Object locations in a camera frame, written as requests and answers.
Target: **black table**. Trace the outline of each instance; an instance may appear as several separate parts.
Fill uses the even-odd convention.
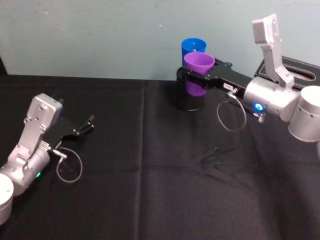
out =
[[[59,180],[57,158],[14,199],[2,240],[320,239],[320,164],[315,144],[285,123],[248,117],[226,131],[211,90],[197,112],[174,107],[174,81],[44,76],[0,77],[0,164],[22,133],[33,96],[64,98],[63,115],[95,130],[66,146],[82,158],[75,184]],[[240,125],[239,109],[222,116]]]

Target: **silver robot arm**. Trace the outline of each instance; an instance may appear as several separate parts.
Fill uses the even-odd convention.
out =
[[[63,138],[78,138],[94,128],[93,115],[82,127],[76,127],[60,116],[62,108],[61,102],[43,93],[32,99],[23,120],[21,137],[7,162],[0,168],[0,225],[6,222],[11,214],[13,197],[24,193],[50,162],[49,154],[60,157],[59,164],[67,158],[67,155],[56,149]]]
[[[250,106],[258,104],[267,114],[288,123],[290,133],[303,142],[320,140],[320,86],[292,89],[294,76],[283,66],[281,39],[277,16],[272,14],[255,20],[253,35],[260,44],[267,75],[272,81],[255,77],[246,87],[243,100]]]
[[[42,139],[59,119],[62,108],[60,102],[43,93],[32,99],[20,140],[0,169],[0,224],[11,214],[12,198],[21,195],[49,163],[51,147]]]

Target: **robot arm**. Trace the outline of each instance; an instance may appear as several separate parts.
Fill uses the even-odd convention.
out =
[[[0,225],[9,218],[13,197],[21,195],[50,162],[50,154],[67,155],[56,149],[66,136],[79,137],[92,130],[93,116],[85,127],[76,128],[61,117],[62,100],[56,101],[45,94],[35,96],[30,104],[21,137],[0,169]]]
[[[183,66],[178,70],[177,77],[187,77],[188,81],[204,89],[223,90],[228,97],[242,99],[245,111],[257,117],[260,123],[265,115],[271,114],[288,123],[289,132],[298,140],[318,142],[320,86],[307,86],[301,91],[294,88],[294,76],[282,63],[281,39],[275,14],[255,20],[252,24],[254,41],[262,48],[266,73],[272,81],[258,76],[252,79],[233,71],[231,63],[221,61],[216,61],[218,64],[206,75]]]

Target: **light blue wall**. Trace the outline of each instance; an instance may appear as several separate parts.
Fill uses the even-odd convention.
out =
[[[2,0],[9,74],[175,80],[180,43],[253,76],[263,55],[252,20],[276,13],[283,55],[320,65],[319,0]]]

